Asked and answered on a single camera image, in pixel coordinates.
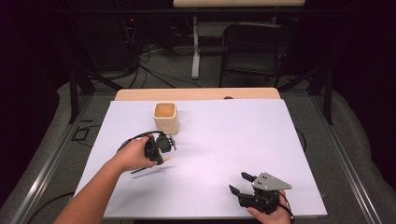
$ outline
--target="chair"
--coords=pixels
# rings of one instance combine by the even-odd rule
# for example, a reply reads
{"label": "chair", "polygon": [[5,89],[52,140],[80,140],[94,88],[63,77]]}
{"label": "chair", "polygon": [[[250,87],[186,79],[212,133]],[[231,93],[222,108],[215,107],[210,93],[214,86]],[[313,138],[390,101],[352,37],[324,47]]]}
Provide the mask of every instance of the chair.
{"label": "chair", "polygon": [[238,22],[223,32],[219,86],[226,73],[275,77],[293,41],[293,32],[279,24]]}

